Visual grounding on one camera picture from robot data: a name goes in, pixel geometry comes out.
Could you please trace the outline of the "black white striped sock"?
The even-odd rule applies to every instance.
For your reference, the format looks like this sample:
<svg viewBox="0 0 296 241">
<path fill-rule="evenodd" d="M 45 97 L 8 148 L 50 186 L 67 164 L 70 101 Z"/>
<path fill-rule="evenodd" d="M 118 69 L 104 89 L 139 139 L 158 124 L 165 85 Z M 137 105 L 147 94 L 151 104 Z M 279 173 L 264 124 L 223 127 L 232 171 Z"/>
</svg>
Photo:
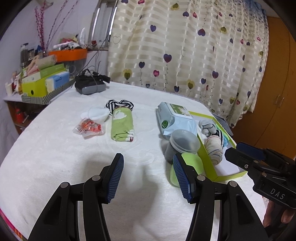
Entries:
<svg viewBox="0 0 296 241">
<path fill-rule="evenodd" d="M 110 115 L 112 115 L 114 110 L 117 108 L 129 108 L 130 110 L 133 110 L 134 104 L 128 100 L 116 101 L 111 99 L 106 103 L 105 107 L 109 109 Z"/>
<path fill-rule="evenodd" d="M 228 137 L 227 137 L 227 135 L 224 135 L 224 133 L 221 131 L 221 130 L 217 130 L 217 132 L 216 132 L 216 136 L 218 136 L 219 138 L 220 138 L 220 140 L 221 140 L 221 145 L 223 146 L 223 143 L 224 143 L 224 141 L 225 140 L 227 140 L 228 141 Z"/>
</svg>

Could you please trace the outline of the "beige bandage cloth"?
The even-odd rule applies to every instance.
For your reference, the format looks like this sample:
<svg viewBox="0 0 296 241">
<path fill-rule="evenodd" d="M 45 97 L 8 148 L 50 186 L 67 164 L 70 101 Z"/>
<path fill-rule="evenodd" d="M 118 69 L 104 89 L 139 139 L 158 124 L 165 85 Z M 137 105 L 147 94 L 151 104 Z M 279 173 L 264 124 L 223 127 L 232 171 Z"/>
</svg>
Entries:
<svg viewBox="0 0 296 241">
<path fill-rule="evenodd" d="M 205 149 L 214 166 L 221 163 L 223 157 L 223 146 L 221 145 L 221 140 L 218 136 L 208 137 L 205 142 Z"/>
</svg>

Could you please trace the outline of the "grey sock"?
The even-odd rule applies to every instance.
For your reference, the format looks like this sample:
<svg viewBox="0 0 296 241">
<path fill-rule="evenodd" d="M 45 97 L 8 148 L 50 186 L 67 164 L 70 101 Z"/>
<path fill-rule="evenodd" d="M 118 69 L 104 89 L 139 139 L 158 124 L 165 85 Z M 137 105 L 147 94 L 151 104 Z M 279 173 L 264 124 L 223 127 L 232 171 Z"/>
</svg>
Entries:
<svg viewBox="0 0 296 241">
<path fill-rule="evenodd" d="M 199 127 L 201 129 L 201 133 L 206 137 L 217 135 L 217 127 L 212 120 L 200 120 Z"/>
</svg>

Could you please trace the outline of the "green rabbit pattern towel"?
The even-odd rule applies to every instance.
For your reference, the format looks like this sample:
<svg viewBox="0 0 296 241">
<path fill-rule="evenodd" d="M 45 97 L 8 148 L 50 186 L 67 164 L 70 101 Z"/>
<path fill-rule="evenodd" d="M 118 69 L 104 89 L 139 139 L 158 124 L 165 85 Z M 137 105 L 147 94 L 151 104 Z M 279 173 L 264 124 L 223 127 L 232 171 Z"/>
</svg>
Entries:
<svg viewBox="0 0 296 241">
<path fill-rule="evenodd" d="M 112 114 L 111 138 L 118 142 L 132 142 L 134 126 L 132 111 L 129 108 L 116 108 Z"/>
</svg>

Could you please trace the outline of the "white cotton pads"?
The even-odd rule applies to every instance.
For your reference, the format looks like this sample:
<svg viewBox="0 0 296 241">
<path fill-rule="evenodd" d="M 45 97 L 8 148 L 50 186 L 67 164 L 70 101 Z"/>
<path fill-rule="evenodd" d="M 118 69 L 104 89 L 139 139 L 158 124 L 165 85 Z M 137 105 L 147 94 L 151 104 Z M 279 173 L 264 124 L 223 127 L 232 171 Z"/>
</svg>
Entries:
<svg viewBox="0 0 296 241">
<path fill-rule="evenodd" d="M 81 119 L 88 118 L 95 123 L 103 123 L 107 120 L 110 110 L 101 107 L 91 107 L 88 111 L 81 114 Z"/>
</svg>

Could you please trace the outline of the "green white shallow box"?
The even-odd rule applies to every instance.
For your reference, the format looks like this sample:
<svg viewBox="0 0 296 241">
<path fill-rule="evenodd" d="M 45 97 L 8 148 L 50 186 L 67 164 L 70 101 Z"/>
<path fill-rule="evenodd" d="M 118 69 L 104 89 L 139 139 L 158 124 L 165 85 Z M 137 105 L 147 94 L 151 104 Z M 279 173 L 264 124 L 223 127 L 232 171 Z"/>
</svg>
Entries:
<svg viewBox="0 0 296 241">
<path fill-rule="evenodd" d="M 246 171 L 225 158 L 226 150 L 236 147 L 236 143 L 217 119 L 192 111 L 190 114 L 197 123 L 197 137 L 201 143 L 198 155 L 202 160 L 206 176 L 215 182 L 244 176 Z"/>
</svg>

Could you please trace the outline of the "wooden wardrobe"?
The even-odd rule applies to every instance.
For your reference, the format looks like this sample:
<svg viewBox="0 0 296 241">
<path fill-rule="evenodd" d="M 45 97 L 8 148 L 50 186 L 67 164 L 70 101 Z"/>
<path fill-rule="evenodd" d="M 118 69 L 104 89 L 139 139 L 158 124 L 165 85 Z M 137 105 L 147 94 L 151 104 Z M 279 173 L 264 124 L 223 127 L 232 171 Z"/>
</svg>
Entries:
<svg viewBox="0 0 296 241">
<path fill-rule="evenodd" d="M 295 40 L 281 19 L 269 17 L 268 26 L 267 66 L 255 109 L 238 121 L 234 140 L 295 159 Z"/>
</svg>

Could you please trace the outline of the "green lidded jar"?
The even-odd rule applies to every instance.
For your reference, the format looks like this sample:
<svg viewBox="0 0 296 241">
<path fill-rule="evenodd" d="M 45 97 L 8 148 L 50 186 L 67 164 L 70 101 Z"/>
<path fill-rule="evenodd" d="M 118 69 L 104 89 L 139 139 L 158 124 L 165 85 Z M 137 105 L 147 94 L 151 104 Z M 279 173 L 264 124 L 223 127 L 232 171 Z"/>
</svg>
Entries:
<svg viewBox="0 0 296 241">
<path fill-rule="evenodd" d="M 184 170 L 189 173 L 192 172 L 192 170 L 195 170 L 197 175 L 206 175 L 202 159 L 199 157 L 198 154 L 191 154 L 191 153 L 182 153 L 182 154 L 175 154 L 173 156 L 173 164 L 170 169 L 170 182 L 171 185 L 175 187 L 179 187 L 179 182 L 178 178 L 175 174 L 175 169 L 174 169 L 174 162 L 175 160 L 183 160 L 185 163 L 185 168 Z"/>
</svg>

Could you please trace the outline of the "dark jar clear lid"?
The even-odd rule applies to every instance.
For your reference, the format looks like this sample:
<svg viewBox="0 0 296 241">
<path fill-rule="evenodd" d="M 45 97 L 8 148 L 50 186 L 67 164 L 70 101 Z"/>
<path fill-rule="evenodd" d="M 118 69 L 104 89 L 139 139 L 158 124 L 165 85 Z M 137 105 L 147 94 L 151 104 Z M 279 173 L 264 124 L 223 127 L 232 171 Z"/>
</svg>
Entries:
<svg viewBox="0 0 296 241">
<path fill-rule="evenodd" d="M 197 135 L 187 130 L 175 130 L 172 132 L 164 156 L 170 164 L 173 162 L 173 156 L 177 153 L 197 154 L 201 143 Z"/>
</svg>

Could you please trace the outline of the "wet wipes pack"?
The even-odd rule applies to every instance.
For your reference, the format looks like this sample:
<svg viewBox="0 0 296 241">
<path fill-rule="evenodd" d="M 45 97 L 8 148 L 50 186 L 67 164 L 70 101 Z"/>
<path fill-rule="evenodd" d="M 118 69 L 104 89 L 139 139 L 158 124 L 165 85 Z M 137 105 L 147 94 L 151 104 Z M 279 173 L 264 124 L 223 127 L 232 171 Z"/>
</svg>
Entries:
<svg viewBox="0 0 296 241">
<path fill-rule="evenodd" d="M 186 130 L 197 134 L 197 124 L 189 111 L 177 104 L 161 102 L 156 110 L 159 129 L 168 140 L 175 130 Z"/>
</svg>

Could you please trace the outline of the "white table blanket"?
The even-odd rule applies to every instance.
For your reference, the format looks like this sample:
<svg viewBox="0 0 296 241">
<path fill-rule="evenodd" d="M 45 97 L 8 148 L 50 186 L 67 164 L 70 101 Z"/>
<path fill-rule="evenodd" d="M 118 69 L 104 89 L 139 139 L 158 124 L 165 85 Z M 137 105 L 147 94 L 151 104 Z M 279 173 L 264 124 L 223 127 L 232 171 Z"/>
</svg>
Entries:
<svg viewBox="0 0 296 241">
<path fill-rule="evenodd" d="M 104 135 L 83 138 L 73 129 L 81 114 L 111 100 L 128 100 L 135 138 L 116 142 L 106 122 Z M 194 206 L 169 183 L 156 109 L 161 102 L 209 115 L 201 103 L 176 94 L 120 83 L 81 95 L 68 90 L 46 107 L 18 137 L 1 165 L 1 210 L 28 237 L 43 208 L 62 182 L 87 181 L 109 165 L 115 154 L 125 159 L 114 199 L 104 206 L 112 240 L 185 240 Z"/>
</svg>

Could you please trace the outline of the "heart pattern curtain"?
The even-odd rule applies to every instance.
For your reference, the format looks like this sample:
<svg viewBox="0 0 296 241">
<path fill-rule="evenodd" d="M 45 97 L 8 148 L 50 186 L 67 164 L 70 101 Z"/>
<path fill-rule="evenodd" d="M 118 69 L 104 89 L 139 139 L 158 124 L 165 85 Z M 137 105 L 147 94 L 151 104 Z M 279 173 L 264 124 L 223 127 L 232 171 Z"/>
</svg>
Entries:
<svg viewBox="0 0 296 241">
<path fill-rule="evenodd" d="M 269 29 L 255 1 L 118 1 L 111 80 L 195 99 L 236 126 L 254 110 Z"/>
</svg>

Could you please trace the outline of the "side shelf table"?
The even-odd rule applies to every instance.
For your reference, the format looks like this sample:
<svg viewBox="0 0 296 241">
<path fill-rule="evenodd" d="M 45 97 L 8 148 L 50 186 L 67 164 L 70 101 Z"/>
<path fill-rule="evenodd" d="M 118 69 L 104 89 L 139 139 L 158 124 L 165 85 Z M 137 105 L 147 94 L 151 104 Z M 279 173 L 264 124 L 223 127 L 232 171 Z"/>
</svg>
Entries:
<svg viewBox="0 0 296 241">
<path fill-rule="evenodd" d="M 8 106 L 11 119 L 19 135 L 47 107 L 47 105 L 22 102 L 19 94 L 5 96 L 3 100 Z"/>
</svg>

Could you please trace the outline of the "lime green box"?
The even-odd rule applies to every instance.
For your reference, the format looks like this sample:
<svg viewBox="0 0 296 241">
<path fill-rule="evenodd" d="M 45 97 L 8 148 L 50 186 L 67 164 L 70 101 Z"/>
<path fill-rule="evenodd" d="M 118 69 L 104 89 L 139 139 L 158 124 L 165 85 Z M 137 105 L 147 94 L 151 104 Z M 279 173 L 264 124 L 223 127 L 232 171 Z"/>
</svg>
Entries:
<svg viewBox="0 0 296 241">
<path fill-rule="evenodd" d="M 48 94 L 46 88 L 47 78 L 42 78 L 35 82 L 22 83 L 22 90 L 25 96 L 29 97 L 44 97 Z"/>
</svg>

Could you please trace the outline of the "blue tissue pack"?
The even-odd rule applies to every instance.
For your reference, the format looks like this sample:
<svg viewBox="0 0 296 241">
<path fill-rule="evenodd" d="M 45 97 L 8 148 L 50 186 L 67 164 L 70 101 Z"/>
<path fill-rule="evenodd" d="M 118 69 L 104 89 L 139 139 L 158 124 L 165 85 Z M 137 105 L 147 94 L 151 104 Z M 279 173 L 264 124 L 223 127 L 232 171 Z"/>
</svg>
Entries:
<svg viewBox="0 0 296 241">
<path fill-rule="evenodd" d="M 55 89 L 69 82 L 69 79 L 70 79 L 70 74 L 68 71 L 62 71 L 55 75 L 50 76 L 45 81 L 47 92 L 48 93 L 53 92 Z"/>
</svg>

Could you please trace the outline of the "black grey VR headset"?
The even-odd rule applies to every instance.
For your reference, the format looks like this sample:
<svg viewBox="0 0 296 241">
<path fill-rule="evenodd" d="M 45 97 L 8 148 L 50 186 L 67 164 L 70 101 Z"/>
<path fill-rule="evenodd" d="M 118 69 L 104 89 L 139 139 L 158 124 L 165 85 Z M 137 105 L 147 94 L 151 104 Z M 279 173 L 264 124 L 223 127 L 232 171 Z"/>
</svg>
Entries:
<svg viewBox="0 0 296 241">
<path fill-rule="evenodd" d="M 85 69 L 74 80 L 77 92 L 82 95 L 92 95 L 105 91 L 106 84 L 110 83 L 111 78 Z"/>
</svg>

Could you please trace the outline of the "green white long box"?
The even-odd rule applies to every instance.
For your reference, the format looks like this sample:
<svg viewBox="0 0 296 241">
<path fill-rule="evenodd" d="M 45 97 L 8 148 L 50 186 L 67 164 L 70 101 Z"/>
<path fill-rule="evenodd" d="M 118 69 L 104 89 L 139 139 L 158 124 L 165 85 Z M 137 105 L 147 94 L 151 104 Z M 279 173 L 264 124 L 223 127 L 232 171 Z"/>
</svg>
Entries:
<svg viewBox="0 0 296 241">
<path fill-rule="evenodd" d="M 36 72 L 30 76 L 24 77 L 22 79 L 22 83 L 35 82 L 42 78 L 45 78 L 47 76 L 50 76 L 52 74 L 55 74 L 57 72 L 64 71 L 64 70 L 65 70 L 65 67 L 63 63 L 57 64 L 57 65 L 42 69 L 39 72 Z"/>
</svg>

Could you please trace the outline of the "orange storage bin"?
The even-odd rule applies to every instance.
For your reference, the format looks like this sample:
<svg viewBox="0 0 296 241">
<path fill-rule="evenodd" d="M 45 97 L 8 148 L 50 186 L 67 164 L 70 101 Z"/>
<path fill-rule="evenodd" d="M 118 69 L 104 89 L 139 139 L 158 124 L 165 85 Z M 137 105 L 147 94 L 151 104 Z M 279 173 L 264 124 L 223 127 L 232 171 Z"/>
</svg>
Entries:
<svg viewBox="0 0 296 241">
<path fill-rule="evenodd" d="M 59 50 L 50 51 L 49 56 L 55 55 L 57 62 L 68 62 L 76 61 L 87 58 L 87 49 L 70 49 L 70 50 Z"/>
</svg>

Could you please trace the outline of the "pink branch decoration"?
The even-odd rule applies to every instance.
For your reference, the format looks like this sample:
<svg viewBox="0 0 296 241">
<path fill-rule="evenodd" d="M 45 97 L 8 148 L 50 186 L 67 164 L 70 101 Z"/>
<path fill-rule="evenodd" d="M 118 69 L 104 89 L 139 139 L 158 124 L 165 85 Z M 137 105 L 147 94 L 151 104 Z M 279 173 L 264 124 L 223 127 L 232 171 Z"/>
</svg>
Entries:
<svg viewBox="0 0 296 241">
<path fill-rule="evenodd" d="M 58 23 L 58 20 L 60 18 L 60 16 L 62 15 L 64 8 L 67 6 L 67 3 L 69 1 L 64 1 L 62 6 L 60 7 L 57 15 L 55 16 L 55 19 L 53 21 L 52 27 L 50 29 L 50 32 L 48 34 L 48 38 L 45 38 L 45 33 L 44 33 L 44 14 L 45 14 L 45 10 L 48 9 L 49 7 L 51 7 L 53 5 L 53 2 L 49 2 L 49 1 L 37 1 L 37 3 L 40 5 L 39 7 L 36 6 L 34 8 L 34 13 L 35 13 L 35 22 L 36 22 L 36 27 L 37 27 L 37 34 L 40 40 L 40 46 L 43 50 L 44 54 L 48 53 L 48 49 L 49 49 L 49 44 L 52 42 L 53 37 L 55 37 L 57 31 L 60 29 L 60 27 L 63 25 L 63 23 L 65 22 L 65 20 L 70 16 L 70 14 L 74 11 L 74 8 L 77 6 L 77 4 L 79 3 L 79 1 L 74 1 L 74 4 L 71 6 L 71 8 L 69 9 L 69 11 L 66 13 L 66 15 L 62 18 L 61 22 Z"/>
</svg>

